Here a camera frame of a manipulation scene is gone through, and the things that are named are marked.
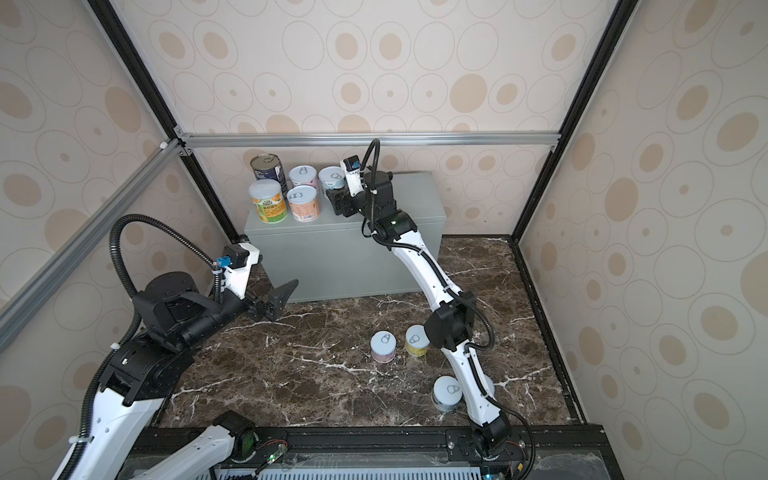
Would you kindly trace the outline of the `orange peach label can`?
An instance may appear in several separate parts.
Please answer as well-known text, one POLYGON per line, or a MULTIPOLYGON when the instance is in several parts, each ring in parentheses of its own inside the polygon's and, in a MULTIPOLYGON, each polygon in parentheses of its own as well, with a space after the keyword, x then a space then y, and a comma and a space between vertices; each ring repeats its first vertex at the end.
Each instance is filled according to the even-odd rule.
POLYGON ((287 200, 294 219, 308 223, 320 216, 317 189, 311 185, 299 185, 288 191, 287 200))

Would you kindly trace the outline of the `green orange plastic-lid can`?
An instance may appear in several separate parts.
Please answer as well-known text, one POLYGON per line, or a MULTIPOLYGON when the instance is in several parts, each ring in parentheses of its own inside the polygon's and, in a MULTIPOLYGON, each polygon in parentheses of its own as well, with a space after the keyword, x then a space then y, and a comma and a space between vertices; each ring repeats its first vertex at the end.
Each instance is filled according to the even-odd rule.
POLYGON ((278 181, 256 180, 249 186, 249 194, 262 222, 274 224, 286 218, 287 207, 278 181))

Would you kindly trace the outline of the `light blue label can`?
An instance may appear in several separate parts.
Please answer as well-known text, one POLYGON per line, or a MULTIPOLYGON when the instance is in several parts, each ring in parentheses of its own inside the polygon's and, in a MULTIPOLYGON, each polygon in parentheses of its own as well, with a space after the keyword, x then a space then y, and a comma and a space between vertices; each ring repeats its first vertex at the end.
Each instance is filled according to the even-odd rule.
POLYGON ((325 167, 319 171, 318 181, 321 195, 326 197, 328 191, 339 190, 345 187, 345 171, 339 166, 325 167))

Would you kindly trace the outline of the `dark blue tin can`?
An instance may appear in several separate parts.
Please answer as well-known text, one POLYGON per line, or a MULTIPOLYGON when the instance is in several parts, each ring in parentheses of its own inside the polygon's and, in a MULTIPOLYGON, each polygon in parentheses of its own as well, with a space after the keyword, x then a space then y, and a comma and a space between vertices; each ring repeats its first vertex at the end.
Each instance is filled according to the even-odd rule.
POLYGON ((272 153, 262 153, 250 160, 250 166, 257 180, 274 180, 280 184, 283 195, 288 192, 284 167, 279 157, 272 153))

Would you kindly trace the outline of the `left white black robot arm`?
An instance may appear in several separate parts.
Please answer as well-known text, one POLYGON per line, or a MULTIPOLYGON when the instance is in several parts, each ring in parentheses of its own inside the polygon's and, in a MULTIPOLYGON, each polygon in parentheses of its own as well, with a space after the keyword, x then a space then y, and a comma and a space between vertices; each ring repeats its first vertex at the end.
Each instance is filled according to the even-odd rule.
POLYGON ((215 301, 184 272, 149 282, 133 298, 136 313, 148 325, 115 348, 97 371, 84 399, 81 431, 55 478, 115 478, 202 344, 244 313, 276 320, 298 285, 291 280, 264 299, 226 291, 215 301))

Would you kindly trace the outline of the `pink label can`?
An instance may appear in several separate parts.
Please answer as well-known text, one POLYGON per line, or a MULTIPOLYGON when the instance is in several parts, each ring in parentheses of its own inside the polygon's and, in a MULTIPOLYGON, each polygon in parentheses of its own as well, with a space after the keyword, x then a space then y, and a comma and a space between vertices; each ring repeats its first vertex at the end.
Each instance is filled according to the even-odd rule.
POLYGON ((370 348, 372 358, 377 363, 389 363, 396 355, 396 337, 389 331, 378 331, 370 339, 370 348))

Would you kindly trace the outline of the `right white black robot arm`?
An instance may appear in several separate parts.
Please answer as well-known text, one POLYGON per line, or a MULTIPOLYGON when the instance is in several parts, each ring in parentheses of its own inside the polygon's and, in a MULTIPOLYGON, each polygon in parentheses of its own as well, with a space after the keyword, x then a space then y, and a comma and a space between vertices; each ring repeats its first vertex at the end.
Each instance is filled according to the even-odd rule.
POLYGON ((414 220, 397 207, 390 173, 348 176, 352 186, 328 189, 334 213, 360 214, 371 238, 391 251, 424 293, 431 315, 424 323, 430 344, 441 350, 459 383, 472 428, 476 451, 484 458, 500 454, 511 440, 509 416, 491 394, 479 350, 494 346, 495 334, 470 291, 458 287, 439 266, 414 220))

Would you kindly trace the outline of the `yellow label can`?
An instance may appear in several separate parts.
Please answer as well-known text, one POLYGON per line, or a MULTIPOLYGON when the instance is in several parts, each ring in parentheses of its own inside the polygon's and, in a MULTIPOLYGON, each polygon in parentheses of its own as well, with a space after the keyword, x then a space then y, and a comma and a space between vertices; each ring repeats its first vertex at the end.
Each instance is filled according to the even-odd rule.
POLYGON ((406 331, 405 348, 413 357, 423 357, 430 346, 423 325, 412 325, 406 331))

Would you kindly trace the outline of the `pink white small can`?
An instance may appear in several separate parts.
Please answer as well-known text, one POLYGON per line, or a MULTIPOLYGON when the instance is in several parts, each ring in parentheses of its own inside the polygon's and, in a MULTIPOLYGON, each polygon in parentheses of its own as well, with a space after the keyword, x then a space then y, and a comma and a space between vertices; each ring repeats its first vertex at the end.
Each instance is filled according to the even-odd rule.
POLYGON ((318 188, 317 170, 311 165, 299 165, 289 171, 289 179, 294 187, 311 186, 318 188))

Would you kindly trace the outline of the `teal bear label can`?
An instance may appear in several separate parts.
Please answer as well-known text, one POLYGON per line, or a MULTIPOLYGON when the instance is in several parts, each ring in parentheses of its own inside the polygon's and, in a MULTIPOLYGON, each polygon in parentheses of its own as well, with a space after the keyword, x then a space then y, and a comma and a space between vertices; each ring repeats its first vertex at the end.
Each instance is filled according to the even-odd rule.
POLYGON ((452 376, 441 376, 436 379, 432 389, 432 402, 441 412, 454 410, 463 398, 459 382, 452 376))

